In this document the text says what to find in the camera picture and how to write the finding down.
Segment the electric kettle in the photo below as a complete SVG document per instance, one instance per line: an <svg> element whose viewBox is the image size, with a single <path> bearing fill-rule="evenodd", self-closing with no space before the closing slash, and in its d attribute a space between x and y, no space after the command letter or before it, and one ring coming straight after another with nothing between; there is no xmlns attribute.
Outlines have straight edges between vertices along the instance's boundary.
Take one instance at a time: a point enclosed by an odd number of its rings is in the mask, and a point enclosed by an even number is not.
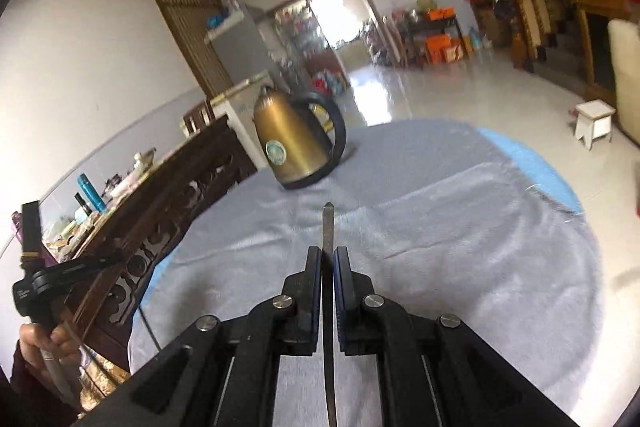
<svg viewBox="0 0 640 427"><path fill-rule="evenodd" d="M318 104L334 124L331 142L311 110ZM347 131L340 109L318 92L288 95L262 86L254 106L255 130L276 179L284 188L316 183L334 170L344 152Z"/></svg>

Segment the black cable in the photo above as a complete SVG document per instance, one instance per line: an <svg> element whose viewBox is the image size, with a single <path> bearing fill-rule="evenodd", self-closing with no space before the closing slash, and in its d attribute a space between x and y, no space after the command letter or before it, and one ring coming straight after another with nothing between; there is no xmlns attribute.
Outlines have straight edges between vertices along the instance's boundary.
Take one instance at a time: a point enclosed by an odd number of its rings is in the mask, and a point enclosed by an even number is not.
<svg viewBox="0 0 640 427"><path fill-rule="evenodd" d="M146 315L145 312L142 311L142 303L136 298L136 294L135 293L131 293L131 296L133 297L133 300L136 304L136 309L140 312L140 317L142 318L142 322L145 325L146 328L146 332L149 334L149 336L151 337L151 340L154 343L154 346L156 346L156 349L158 350L158 352L162 351L160 344L158 343L158 339L156 339L156 336L154 335L154 332L151 331L151 326L149 325L148 320L146 320Z"/></svg>

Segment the round table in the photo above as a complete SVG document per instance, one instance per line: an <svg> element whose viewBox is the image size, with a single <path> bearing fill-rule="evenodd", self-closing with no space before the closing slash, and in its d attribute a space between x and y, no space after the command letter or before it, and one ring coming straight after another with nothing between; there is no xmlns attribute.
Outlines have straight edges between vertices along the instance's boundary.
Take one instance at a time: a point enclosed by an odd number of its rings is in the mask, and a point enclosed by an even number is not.
<svg viewBox="0 0 640 427"><path fill-rule="evenodd" d="M401 121L351 131L338 168L312 187L286 191L258 172L157 267L142 305L160 344L201 315L230 319L277 295L320 244L331 201L335 246L377 293L412 314L460 316L569 413L602 326L598 247L570 188L503 138L453 121ZM283 357L274 425L326 425L318 347L310 359ZM136 317L132 371L155 353ZM372 357L337 352L335 380L338 422L378 425Z"/></svg>

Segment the bottle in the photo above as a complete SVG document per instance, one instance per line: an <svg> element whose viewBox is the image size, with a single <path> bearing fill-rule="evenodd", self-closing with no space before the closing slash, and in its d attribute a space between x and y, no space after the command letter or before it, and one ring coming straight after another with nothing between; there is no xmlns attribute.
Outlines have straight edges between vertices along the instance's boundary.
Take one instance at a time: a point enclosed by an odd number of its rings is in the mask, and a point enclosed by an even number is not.
<svg viewBox="0 0 640 427"><path fill-rule="evenodd" d="M78 176L78 185L82 188L87 199L91 201L95 210L101 214L107 211L107 205L104 204L104 201L102 201L102 198L98 195L98 192L96 192L94 186L89 181L89 178L86 177L86 174L83 173Z"/></svg>
<svg viewBox="0 0 640 427"><path fill-rule="evenodd" d="M86 201L82 199L80 192L76 192L74 195L74 198L76 198L76 201L78 202L82 210L84 210L86 217L89 217L91 215L91 207L88 204L86 204Z"/></svg>
<svg viewBox="0 0 640 427"><path fill-rule="evenodd" d="M469 30L469 38L471 39L471 45L473 46L473 49L479 50L482 48L482 37L480 36L478 30L472 27Z"/></svg>
<svg viewBox="0 0 640 427"><path fill-rule="evenodd" d="M82 225L86 221L87 216L86 210L82 208L82 206L78 207L76 213L74 214L74 221L78 223L78 225Z"/></svg>

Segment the metal knob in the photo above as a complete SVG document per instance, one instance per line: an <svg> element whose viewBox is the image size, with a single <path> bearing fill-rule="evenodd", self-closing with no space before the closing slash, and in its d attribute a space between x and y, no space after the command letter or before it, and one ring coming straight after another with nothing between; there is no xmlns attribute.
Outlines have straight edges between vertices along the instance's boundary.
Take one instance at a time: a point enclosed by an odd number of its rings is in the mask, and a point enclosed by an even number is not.
<svg viewBox="0 0 640 427"><path fill-rule="evenodd" d="M368 306L369 308L380 308L380 306L382 306L382 304L384 303L385 298L383 298L382 295L376 295L375 293L367 295L364 298L364 305Z"/></svg>
<svg viewBox="0 0 640 427"><path fill-rule="evenodd" d="M218 319L213 315L203 315L196 321L196 328L200 331L209 331L216 327Z"/></svg>
<svg viewBox="0 0 640 427"><path fill-rule="evenodd" d="M283 310L284 308L288 308L293 304L293 298L288 295L278 295L273 298L273 305L279 309Z"/></svg>
<svg viewBox="0 0 640 427"><path fill-rule="evenodd" d="M460 319L453 313L445 313L440 316L440 323L445 328L457 328L460 325Z"/></svg>

